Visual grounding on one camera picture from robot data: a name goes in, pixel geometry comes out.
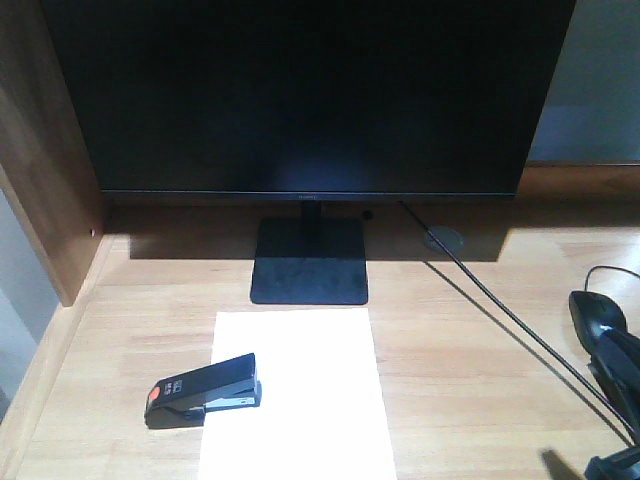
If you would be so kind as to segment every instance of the wooden panel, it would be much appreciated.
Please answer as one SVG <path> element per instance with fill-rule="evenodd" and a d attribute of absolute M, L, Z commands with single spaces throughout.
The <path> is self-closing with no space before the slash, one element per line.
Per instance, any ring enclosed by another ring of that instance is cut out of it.
<path fill-rule="evenodd" d="M 37 1 L 0 2 L 0 186 L 63 305 L 100 242 L 104 207 Z"/>
<path fill-rule="evenodd" d="M 108 239 L 101 243 L 86 281 L 71 307 L 58 307 L 36 350 L 16 396 L 0 425 L 0 478 L 13 479 L 49 398 L 67 349 L 87 308 L 88 300 L 107 253 Z"/>
<path fill-rule="evenodd" d="M 640 163 L 636 165 L 544 165 L 524 169 L 518 198 L 640 199 Z"/>

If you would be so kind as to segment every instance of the black cable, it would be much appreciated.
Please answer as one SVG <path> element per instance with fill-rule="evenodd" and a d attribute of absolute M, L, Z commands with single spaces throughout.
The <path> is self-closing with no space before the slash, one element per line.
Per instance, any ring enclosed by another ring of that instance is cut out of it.
<path fill-rule="evenodd" d="M 538 345 L 544 348 L 547 353 L 549 353 L 553 358 L 555 358 L 571 375 L 573 375 L 591 394 L 596 397 L 602 405 L 604 405 L 607 410 L 609 410 L 622 425 L 629 432 L 634 432 L 629 422 L 625 420 L 625 418 L 618 413 L 618 411 L 609 403 L 607 398 L 602 395 L 596 387 L 594 387 L 580 372 L 578 372 L 573 366 L 567 362 L 562 355 L 556 352 L 547 342 L 545 342 L 536 332 L 534 332 L 526 323 L 524 323 L 518 316 L 513 313 L 504 303 L 500 301 L 498 297 L 496 297 L 491 290 L 489 290 L 479 279 L 476 277 L 471 270 L 467 268 L 467 266 L 460 260 L 456 254 L 454 254 L 449 248 L 436 236 L 431 232 L 431 229 L 418 217 L 415 212 L 404 202 L 400 202 L 400 205 L 404 207 L 404 209 L 411 215 L 411 217 L 423 228 L 423 230 L 429 235 L 431 240 L 435 242 L 440 249 L 464 272 L 464 274 L 469 277 L 469 279 L 476 284 L 476 286 L 482 290 L 489 299 L 495 303 L 504 313 L 506 313 L 511 320 L 513 320 L 522 330 L 524 330 L 531 338 L 533 338 Z"/>
<path fill-rule="evenodd" d="M 618 272 L 628 273 L 629 275 L 633 275 L 638 280 L 640 280 L 640 275 L 638 275 L 636 272 L 632 272 L 631 270 L 627 270 L 626 268 L 614 267 L 612 265 L 596 265 L 595 267 L 591 267 L 591 269 L 587 272 L 587 277 L 584 279 L 584 291 L 585 292 L 587 290 L 589 290 L 589 277 L 591 276 L 591 273 L 593 273 L 595 270 L 600 270 L 600 269 L 603 269 L 603 270 L 617 270 Z"/>

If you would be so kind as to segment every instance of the monitor screen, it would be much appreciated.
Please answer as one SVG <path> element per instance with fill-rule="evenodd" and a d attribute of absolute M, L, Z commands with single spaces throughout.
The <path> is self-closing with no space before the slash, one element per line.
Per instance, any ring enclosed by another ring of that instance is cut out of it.
<path fill-rule="evenodd" d="M 42 0 L 100 186 L 512 196 L 574 0 Z"/>

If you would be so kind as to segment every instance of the mouse cable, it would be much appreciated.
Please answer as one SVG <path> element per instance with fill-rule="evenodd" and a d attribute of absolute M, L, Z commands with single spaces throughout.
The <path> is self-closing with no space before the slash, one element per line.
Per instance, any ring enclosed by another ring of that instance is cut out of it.
<path fill-rule="evenodd" d="M 622 268 L 622 267 L 614 267 L 612 265 L 596 265 L 595 267 L 591 267 L 591 269 L 587 272 L 587 278 L 584 279 L 584 291 L 588 291 L 589 290 L 589 277 L 591 276 L 591 274 L 595 271 L 595 270 L 617 270 L 618 272 L 624 272 L 624 273 L 628 273 L 629 275 L 633 275 L 634 277 L 636 277 L 637 279 L 640 280 L 640 275 L 638 275 L 636 272 L 632 272 L 631 270 L 627 270 L 626 268 Z"/>
<path fill-rule="evenodd" d="M 444 253 L 446 253 L 446 255 L 458 266 L 458 268 L 460 268 L 460 270 L 462 270 L 464 272 L 464 274 L 467 277 L 469 277 L 469 279 L 473 283 L 475 283 L 476 286 L 480 290 L 482 290 L 482 293 L 484 293 L 493 303 L 495 303 L 500 308 L 500 310 L 502 310 L 504 313 L 506 313 L 507 316 L 509 316 L 509 318 L 511 318 L 511 320 L 513 320 L 522 330 L 524 330 L 531 338 L 533 338 L 536 341 L 536 343 L 538 343 L 538 345 L 540 345 L 542 348 L 544 348 L 565 369 L 567 369 L 569 371 L 569 373 L 571 373 L 571 375 L 573 375 L 587 390 L 589 390 L 589 392 L 591 392 L 591 394 L 594 397 L 596 397 L 600 401 L 600 403 L 602 403 L 602 405 L 604 405 L 607 408 L 607 410 L 609 410 L 620 421 L 620 423 L 622 423 L 622 425 L 627 429 L 627 431 L 634 432 L 634 430 L 631 427 L 631 425 L 629 424 L 629 422 L 627 422 L 627 420 L 613 407 L 613 405 L 611 405 L 609 403 L 607 398 L 604 395 L 602 395 L 589 382 L 589 380 L 587 380 L 567 360 L 565 360 L 565 358 L 562 355 L 560 355 L 558 352 L 556 352 L 553 349 L 553 347 L 551 347 L 551 345 L 549 345 L 547 342 L 545 342 L 525 322 L 520 320 L 520 318 L 515 313 L 513 313 L 504 303 L 502 303 L 500 301 L 500 299 L 498 297 L 496 297 L 491 292 L 491 290 L 489 290 L 484 285 L 484 283 L 482 283 L 478 279 L 478 277 L 476 277 L 473 274 L 473 272 L 471 272 L 471 270 L 469 270 L 467 268 L 467 266 L 462 262 L 462 260 L 460 260 L 455 253 L 453 253 L 451 250 L 449 250 L 449 248 L 431 231 L 431 229 L 420 219 L 420 217 L 418 217 L 418 215 L 415 214 L 415 212 L 406 203 L 404 203 L 403 201 L 400 201 L 400 205 L 402 205 L 404 207 L 404 209 L 407 211 L 407 213 L 409 213 L 409 215 L 411 215 L 411 217 L 422 227 L 422 229 L 427 233 L 427 235 L 429 235 L 431 240 L 433 240 L 435 242 L 435 244 L 438 245 L 438 247 L 440 249 L 442 249 L 442 251 Z"/>

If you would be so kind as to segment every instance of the monitor stand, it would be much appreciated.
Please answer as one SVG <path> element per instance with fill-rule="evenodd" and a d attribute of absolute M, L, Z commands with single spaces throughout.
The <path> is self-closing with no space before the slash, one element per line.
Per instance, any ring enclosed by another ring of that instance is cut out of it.
<path fill-rule="evenodd" d="M 300 218 L 265 218 L 258 231 L 251 301 L 258 304 L 364 305 L 368 300 L 362 223 L 322 218 L 302 202 Z"/>

